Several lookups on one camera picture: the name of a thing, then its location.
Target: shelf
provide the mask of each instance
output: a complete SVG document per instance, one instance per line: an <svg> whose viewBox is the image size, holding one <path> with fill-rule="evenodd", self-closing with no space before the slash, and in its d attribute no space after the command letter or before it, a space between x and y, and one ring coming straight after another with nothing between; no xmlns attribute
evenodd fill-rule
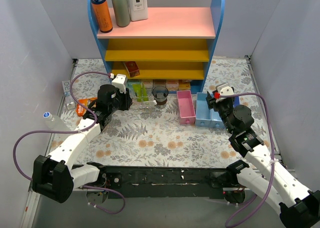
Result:
<svg viewBox="0 0 320 228"><path fill-rule="evenodd" d="M202 62L137 62L140 75L130 77L122 62L114 62L112 73L123 74L129 79L152 80L203 80Z"/></svg>
<svg viewBox="0 0 320 228"><path fill-rule="evenodd" d="M215 29L209 7L148 7L148 19L119 27L109 8L113 30L98 32L98 39L197 38L214 39Z"/></svg>
<svg viewBox="0 0 320 228"><path fill-rule="evenodd" d="M107 62L208 62L205 39L110 39Z"/></svg>

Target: floral pattern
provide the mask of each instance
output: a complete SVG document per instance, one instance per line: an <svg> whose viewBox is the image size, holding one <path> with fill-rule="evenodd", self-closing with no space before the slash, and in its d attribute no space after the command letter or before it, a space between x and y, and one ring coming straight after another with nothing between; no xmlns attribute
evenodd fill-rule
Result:
<svg viewBox="0 0 320 228"><path fill-rule="evenodd" d="M80 59L74 76L88 71L105 72L102 60ZM215 59L211 62L203 91L212 92L223 82L233 86L236 93L255 91L245 59ZM107 76L88 74L74 83L73 93L78 99L96 97L99 87L108 83ZM269 145L267 124L257 98L242 96L240 103L250 107L255 119L252 128ZM71 129L75 129L81 119L74 110L66 109L61 118ZM180 125L177 96L170 94L166 105L159 108L133 107L129 111L115 112L110 124L90 142L77 163L94 161L110 166L225 168L241 159L240 154L232 149L229 136L224 129ZM51 150L58 147L63 138L56 135Z"/></svg>

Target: bottle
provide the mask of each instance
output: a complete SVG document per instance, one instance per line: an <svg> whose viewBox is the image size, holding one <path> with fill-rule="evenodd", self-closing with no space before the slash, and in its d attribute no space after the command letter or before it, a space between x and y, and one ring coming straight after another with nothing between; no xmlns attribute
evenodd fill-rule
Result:
<svg viewBox="0 0 320 228"><path fill-rule="evenodd" d="M91 5L100 31L103 33L112 31L113 26L107 0L91 0Z"/></svg>
<svg viewBox="0 0 320 228"><path fill-rule="evenodd" d="M51 114L50 112L45 112L43 114L43 118L45 119L44 122L46 126L52 131L59 131L59 132L70 131L66 123L64 123L64 121L55 114Z"/></svg>
<svg viewBox="0 0 320 228"><path fill-rule="evenodd" d="M148 19L147 0L128 0L130 8L131 21L140 21Z"/></svg>
<svg viewBox="0 0 320 228"><path fill-rule="evenodd" d="M111 0L115 15L116 24L119 27L126 27L130 24L130 13L128 0Z"/></svg>

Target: gray floor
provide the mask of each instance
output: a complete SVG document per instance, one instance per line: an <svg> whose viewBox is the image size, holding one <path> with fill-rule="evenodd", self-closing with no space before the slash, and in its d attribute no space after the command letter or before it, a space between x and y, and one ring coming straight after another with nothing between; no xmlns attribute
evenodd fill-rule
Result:
<svg viewBox="0 0 320 228"><path fill-rule="evenodd" d="M110 215L86 202L84 191L74 192L63 204L41 196L33 228L224 228L237 208L207 201L206 198L127 198L126 208ZM244 217L260 199L240 215ZM116 210L122 200L107 200L105 208ZM283 228L279 217L267 204L239 228Z"/></svg>

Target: white bottle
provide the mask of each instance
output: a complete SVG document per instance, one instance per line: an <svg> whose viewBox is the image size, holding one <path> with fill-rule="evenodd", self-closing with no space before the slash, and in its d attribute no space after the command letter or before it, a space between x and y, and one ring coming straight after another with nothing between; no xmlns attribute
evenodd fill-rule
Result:
<svg viewBox="0 0 320 228"><path fill-rule="evenodd" d="M128 0L131 21L141 21L148 19L147 0Z"/></svg>
<svg viewBox="0 0 320 228"><path fill-rule="evenodd" d="M69 132L70 129L64 121L57 115L52 115L50 112L43 114L46 126L52 131Z"/></svg>

